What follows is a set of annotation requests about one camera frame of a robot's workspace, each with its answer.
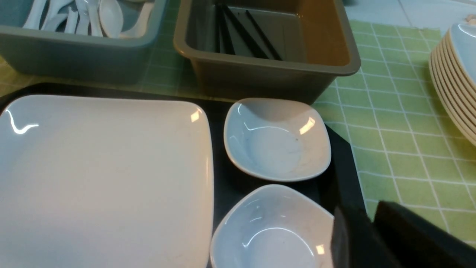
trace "gray plastic bin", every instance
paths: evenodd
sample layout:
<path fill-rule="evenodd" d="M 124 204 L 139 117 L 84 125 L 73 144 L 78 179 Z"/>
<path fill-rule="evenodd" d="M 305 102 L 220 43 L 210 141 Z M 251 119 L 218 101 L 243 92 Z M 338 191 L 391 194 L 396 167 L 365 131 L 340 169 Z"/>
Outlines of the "gray plastic bin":
<path fill-rule="evenodd" d="M 128 40 L 23 29 L 32 3 L 33 0 L 0 0 L 0 55 L 15 70 L 78 80 L 135 83 L 145 71 L 167 0 L 156 1 L 146 34 Z M 124 0 L 120 4 L 125 17 L 123 29 L 127 30 L 135 24 L 142 5 Z M 67 7 L 60 13 L 67 13 Z"/>

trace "black chopstick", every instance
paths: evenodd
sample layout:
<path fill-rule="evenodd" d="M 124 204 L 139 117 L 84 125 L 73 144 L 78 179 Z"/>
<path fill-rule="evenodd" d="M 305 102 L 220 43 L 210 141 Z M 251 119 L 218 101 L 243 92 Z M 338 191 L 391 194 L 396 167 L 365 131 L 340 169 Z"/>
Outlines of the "black chopstick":
<path fill-rule="evenodd" d="M 220 4 L 215 4 L 215 9 L 217 9 L 218 25 L 220 26 L 220 33 L 223 38 L 225 53 L 235 55 L 235 48 L 233 48 L 233 42 L 231 41 L 230 32 L 228 31 L 227 20 L 225 19 L 225 15 L 223 15 L 223 9 Z"/>
<path fill-rule="evenodd" d="M 255 30 L 258 32 L 259 36 L 261 37 L 261 39 L 263 40 L 263 42 L 265 43 L 265 45 L 268 47 L 269 49 L 269 52 L 271 52 L 271 54 L 273 55 L 274 59 L 275 60 L 278 60 L 278 61 L 282 61 L 283 59 L 281 59 L 281 57 L 279 56 L 278 52 L 274 49 L 273 45 L 271 44 L 271 42 L 269 41 L 269 39 L 266 37 L 265 33 L 263 32 L 263 30 L 261 29 L 261 27 L 258 25 L 258 23 L 255 21 L 255 19 L 253 18 L 253 16 L 251 15 L 251 13 L 249 13 L 249 11 L 245 11 L 246 13 L 246 16 L 248 17 L 248 19 L 251 21 L 251 23 L 253 24 L 253 26 L 255 27 Z"/>
<path fill-rule="evenodd" d="M 245 42 L 246 46 L 249 48 L 251 53 L 255 58 L 261 59 L 269 59 L 266 53 L 259 47 L 258 43 L 251 37 L 251 35 L 246 31 L 245 27 L 239 22 L 239 20 L 235 17 L 233 12 L 228 8 L 227 5 L 221 4 L 223 11 L 230 19 L 231 24 L 235 27 L 238 34 L 241 36 L 243 41 Z"/>
<path fill-rule="evenodd" d="M 219 24 L 219 16 L 220 10 L 215 6 L 215 52 L 220 53 L 220 24 Z"/>

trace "spoon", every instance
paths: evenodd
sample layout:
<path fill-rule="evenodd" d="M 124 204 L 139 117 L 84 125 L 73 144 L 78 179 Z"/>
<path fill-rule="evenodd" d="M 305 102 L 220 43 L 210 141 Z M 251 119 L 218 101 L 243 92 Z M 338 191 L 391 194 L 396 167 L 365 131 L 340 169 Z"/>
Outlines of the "spoon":
<path fill-rule="evenodd" d="M 35 0 L 31 6 L 30 14 L 27 21 L 23 25 L 25 29 L 38 30 L 40 28 L 40 20 L 43 10 L 45 9 L 46 0 Z"/>
<path fill-rule="evenodd" d="M 143 36 L 147 31 L 147 24 L 149 22 L 150 12 L 154 7 L 154 3 L 144 3 L 142 11 L 140 12 L 139 18 L 137 19 L 136 24 L 127 31 L 122 32 L 119 37 L 121 38 L 139 38 Z"/>
<path fill-rule="evenodd" d="M 54 16 L 58 15 L 60 9 L 73 2 L 73 0 L 50 0 L 50 6 L 48 7 L 48 13 L 46 13 L 45 21 L 43 22 L 42 30 L 45 29 L 48 21 Z"/>
<path fill-rule="evenodd" d="M 65 33 L 74 33 L 76 30 L 76 23 L 78 23 L 78 13 L 73 11 L 71 7 L 68 7 L 68 20 L 66 21 Z"/>
<path fill-rule="evenodd" d="M 88 35 L 89 15 L 86 2 L 84 0 L 75 0 L 75 3 L 79 13 L 79 23 L 76 34 Z"/>
<path fill-rule="evenodd" d="M 99 17 L 106 35 L 111 38 L 119 38 L 124 25 L 124 15 L 117 0 L 101 0 Z"/>
<path fill-rule="evenodd" d="M 84 0 L 88 7 L 89 19 L 91 21 L 91 35 L 102 37 L 101 23 L 99 22 L 99 0 Z"/>
<path fill-rule="evenodd" d="M 57 14 L 43 24 L 43 31 L 56 31 L 58 26 L 67 18 L 67 16 L 68 15 L 65 13 Z"/>

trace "square plate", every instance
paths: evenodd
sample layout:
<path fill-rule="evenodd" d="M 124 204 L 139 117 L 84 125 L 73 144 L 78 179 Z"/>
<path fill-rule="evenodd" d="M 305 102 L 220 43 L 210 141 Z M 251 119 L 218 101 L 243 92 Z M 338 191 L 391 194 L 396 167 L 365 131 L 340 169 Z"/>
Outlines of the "square plate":
<path fill-rule="evenodd" d="M 213 159 L 196 104 L 21 97 L 0 148 L 0 267 L 206 266 Z"/>

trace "stack of plates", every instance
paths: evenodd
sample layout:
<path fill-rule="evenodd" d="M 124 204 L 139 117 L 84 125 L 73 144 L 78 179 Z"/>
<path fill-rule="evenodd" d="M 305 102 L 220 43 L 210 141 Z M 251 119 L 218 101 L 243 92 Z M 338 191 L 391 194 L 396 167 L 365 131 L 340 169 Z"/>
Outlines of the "stack of plates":
<path fill-rule="evenodd" d="M 431 52 L 429 67 L 441 103 L 476 145 L 476 27 L 454 24 Z"/>

